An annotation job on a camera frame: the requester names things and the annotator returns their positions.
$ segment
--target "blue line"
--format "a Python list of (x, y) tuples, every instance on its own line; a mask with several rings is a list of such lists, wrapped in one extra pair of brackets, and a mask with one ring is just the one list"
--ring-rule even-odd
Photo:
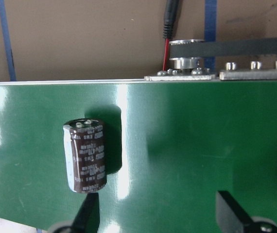
[(10, 42), (10, 35), (9, 35), (6, 9), (4, 6), (4, 0), (0, 0), (0, 22), (2, 27), (2, 36), (3, 36), (4, 48), (6, 51), (10, 81), (16, 81), (17, 80), (16, 72), (14, 70), (14, 63), (13, 63), (13, 57), (12, 57), (11, 42)]
[[(217, 0), (206, 0), (205, 2), (205, 41), (216, 40), (216, 13)], [(215, 57), (205, 58), (205, 67), (215, 69)]]

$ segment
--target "brown electrolytic capacitor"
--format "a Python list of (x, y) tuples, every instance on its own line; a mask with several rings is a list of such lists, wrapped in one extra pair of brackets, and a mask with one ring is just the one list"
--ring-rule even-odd
[(104, 122), (77, 119), (64, 124), (64, 149), (69, 187), (77, 193), (92, 193), (106, 184)]

